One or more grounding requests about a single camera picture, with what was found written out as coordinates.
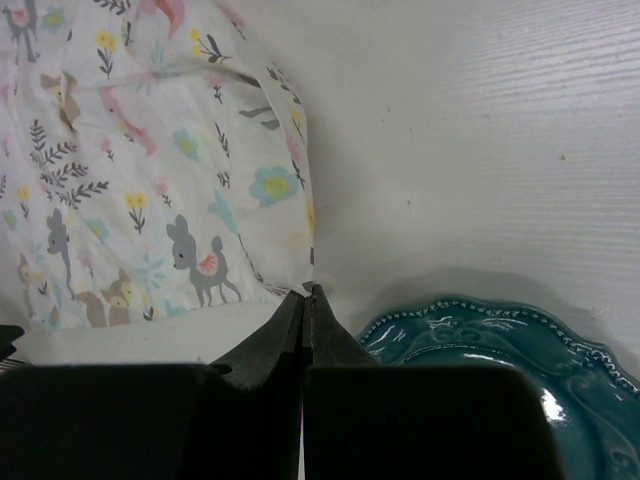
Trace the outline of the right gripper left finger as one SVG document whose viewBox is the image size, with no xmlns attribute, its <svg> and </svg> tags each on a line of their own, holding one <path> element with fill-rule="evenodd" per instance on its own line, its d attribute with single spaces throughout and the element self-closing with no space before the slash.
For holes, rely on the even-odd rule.
<svg viewBox="0 0 640 480">
<path fill-rule="evenodd" d="M 1 377 L 5 479 L 294 479 L 304 300 L 209 364 L 20 367 Z"/>
</svg>

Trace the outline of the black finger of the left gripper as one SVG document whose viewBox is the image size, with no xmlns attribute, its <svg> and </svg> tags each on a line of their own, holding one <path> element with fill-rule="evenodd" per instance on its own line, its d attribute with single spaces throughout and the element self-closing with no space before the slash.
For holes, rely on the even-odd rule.
<svg viewBox="0 0 640 480">
<path fill-rule="evenodd" d="M 5 373 L 9 370 L 24 367 L 25 361 L 17 357 L 17 348 L 14 343 L 21 338 L 25 331 L 15 325 L 2 325 L 0 327 L 0 368 Z"/>
</svg>

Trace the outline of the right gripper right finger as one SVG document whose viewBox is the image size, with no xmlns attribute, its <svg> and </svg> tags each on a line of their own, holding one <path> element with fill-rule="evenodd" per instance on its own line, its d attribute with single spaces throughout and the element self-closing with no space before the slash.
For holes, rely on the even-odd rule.
<svg viewBox="0 0 640 480">
<path fill-rule="evenodd" d="M 565 478 L 539 395 L 515 369 L 384 366 L 339 323 L 319 285 L 303 340 L 306 478 Z"/>
</svg>

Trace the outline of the floral animal print napkin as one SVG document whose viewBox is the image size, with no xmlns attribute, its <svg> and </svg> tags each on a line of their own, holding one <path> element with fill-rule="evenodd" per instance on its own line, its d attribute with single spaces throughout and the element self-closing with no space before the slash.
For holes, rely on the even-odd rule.
<svg viewBox="0 0 640 480">
<path fill-rule="evenodd" d="M 227 1 L 3 2 L 3 318 L 104 328 L 308 295 L 307 140 Z"/>
</svg>

